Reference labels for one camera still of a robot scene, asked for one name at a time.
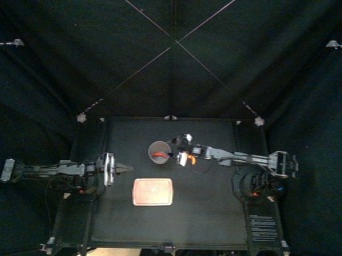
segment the metal bracket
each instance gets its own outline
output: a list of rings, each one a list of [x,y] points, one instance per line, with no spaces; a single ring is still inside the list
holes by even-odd
[[[161,246],[161,250],[164,253],[172,253],[175,251],[176,247],[173,246],[172,243],[164,243]]]
[[[52,246],[53,246],[53,243],[54,243],[54,237],[52,236],[52,237],[48,239],[46,244],[40,244],[40,246],[41,246],[40,251],[41,251],[41,252],[45,252],[46,255],[50,255],[50,254],[52,254]]]

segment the metal rod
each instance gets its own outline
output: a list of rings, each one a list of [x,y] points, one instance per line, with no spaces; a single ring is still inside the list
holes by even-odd
[[[235,2],[236,0],[231,0],[183,37],[179,39],[181,42],[208,21]]]
[[[128,0],[125,2],[132,6],[132,8],[149,20],[149,22],[164,32],[166,36],[171,36],[166,31],[156,24],[156,22],[144,14],[141,9],[138,9]]]
[[[197,62],[197,64],[205,69],[205,71],[209,73],[209,75],[215,78],[215,80],[220,83],[220,85],[227,86],[223,81],[217,78],[217,76],[212,73],[212,71],[207,68],[207,66],[200,62],[200,60],[195,57],[195,55],[188,51],[188,49],[180,44],[177,40],[175,40],[176,44],[181,47],[181,49],[187,52],[187,54],[193,58],[193,60]],[[249,107],[249,105],[241,100],[241,98],[236,95],[236,98],[241,102],[243,106],[249,110],[249,112],[255,115],[255,117],[259,117],[257,113],[253,111],[253,109]]]
[[[85,113],[88,112],[105,98],[108,98],[112,93],[122,86],[124,83],[126,83],[140,72],[142,69],[145,69],[150,63],[161,56],[165,54],[165,52],[171,49],[171,47],[168,47],[161,53],[158,53],[156,55],[156,57],[152,58],[150,61],[148,61],[148,63],[138,69],[133,72],[133,74],[106,93],[105,97],[100,98],[97,101],[94,101],[90,106],[81,112],[81,113]]]

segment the black cloth wall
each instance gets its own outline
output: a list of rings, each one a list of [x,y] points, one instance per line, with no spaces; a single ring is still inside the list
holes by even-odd
[[[342,52],[320,51],[295,82],[297,95],[268,133],[271,150],[297,156],[297,180],[288,181],[281,202],[288,244],[297,253],[339,255],[342,251],[340,131]]]
[[[340,13],[335,0],[1,1],[0,42],[25,46],[0,46],[0,159],[68,158],[76,115],[98,99],[88,116],[249,119],[244,101],[269,149],[300,163],[281,211],[289,245],[336,254],[342,55],[324,45],[340,42]]]

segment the black curtain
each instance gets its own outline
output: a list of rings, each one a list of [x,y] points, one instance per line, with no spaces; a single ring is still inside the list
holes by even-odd
[[[342,251],[340,67],[342,52],[323,48],[292,81],[292,102],[268,132],[269,149],[293,153],[299,161],[281,218],[292,251],[308,255]]]

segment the red object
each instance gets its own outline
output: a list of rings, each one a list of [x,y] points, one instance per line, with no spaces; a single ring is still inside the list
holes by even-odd
[[[152,154],[152,157],[162,157],[162,158],[168,158],[168,155],[164,152],[154,152]]]

